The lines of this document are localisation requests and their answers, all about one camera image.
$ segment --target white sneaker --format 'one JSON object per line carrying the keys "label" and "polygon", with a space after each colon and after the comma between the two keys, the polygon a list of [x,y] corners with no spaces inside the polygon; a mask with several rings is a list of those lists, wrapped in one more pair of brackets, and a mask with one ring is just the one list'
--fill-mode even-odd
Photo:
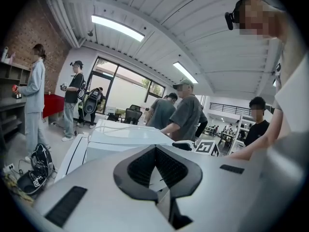
{"label": "white sneaker", "polygon": [[73,136],[72,137],[64,137],[64,138],[62,138],[62,141],[66,142],[66,141],[70,141],[70,140],[73,140],[73,139],[74,139]]}

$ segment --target red object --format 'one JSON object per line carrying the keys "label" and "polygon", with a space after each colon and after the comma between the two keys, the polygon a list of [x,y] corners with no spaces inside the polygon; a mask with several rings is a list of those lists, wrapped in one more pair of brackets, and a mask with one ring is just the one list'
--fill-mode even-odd
{"label": "red object", "polygon": [[43,118],[63,111],[64,97],[58,95],[44,95]]}

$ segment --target light blue pants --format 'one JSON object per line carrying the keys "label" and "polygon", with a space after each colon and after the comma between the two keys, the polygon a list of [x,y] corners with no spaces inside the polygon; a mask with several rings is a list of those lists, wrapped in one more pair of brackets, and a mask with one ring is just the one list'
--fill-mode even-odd
{"label": "light blue pants", "polygon": [[37,144],[44,144],[49,148],[49,144],[44,135],[42,113],[25,114],[25,135],[26,149],[28,154],[31,154]]}
{"label": "light blue pants", "polygon": [[63,119],[65,135],[67,138],[73,136],[73,112],[75,105],[76,103],[64,102]]}

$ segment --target person in light blue outfit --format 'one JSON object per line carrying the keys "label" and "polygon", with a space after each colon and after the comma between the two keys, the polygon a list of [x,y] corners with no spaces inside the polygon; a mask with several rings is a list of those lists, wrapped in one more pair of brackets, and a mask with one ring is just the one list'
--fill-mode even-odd
{"label": "person in light blue outfit", "polygon": [[45,67],[43,61],[46,59],[43,45],[37,44],[32,49],[32,60],[34,62],[28,85],[17,87],[15,94],[22,94],[26,99],[25,122],[26,122],[26,148],[30,161],[30,155],[38,143],[44,144],[50,149],[43,131],[42,113],[44,108],[44,84]]}

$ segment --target ceiling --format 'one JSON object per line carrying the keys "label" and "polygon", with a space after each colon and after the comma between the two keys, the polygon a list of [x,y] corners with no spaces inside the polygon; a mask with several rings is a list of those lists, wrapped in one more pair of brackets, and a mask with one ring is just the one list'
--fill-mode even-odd
{"label": "ceiling", "polygon": [[[228,30],[224,13],[231,12],[238,0],[62,1],[77,40],[121,54],[170,85],[183,78],[172,65],[179,61],[199,82],[198,95],[248,100],[275,93],[269,83],[280,54],[279,41]],[[94,25],[93,14],[125,24],[145,38],[138,42]],[[91,30],[92,37],[87,35]]]}
{"label": "ceiling", "polygon": [[225,117],[225,116],[219,116],[219,115],[210,114],[210,113],[208,113],[208,115],[209,115],[210,118],[217,119],[217,120],[220,120],[220,121],[222,121],[221,118],[223,118],[225,123],[235,124],[237,122],[237,119],[234,119],[234,118],[229,118],[229,117]]}

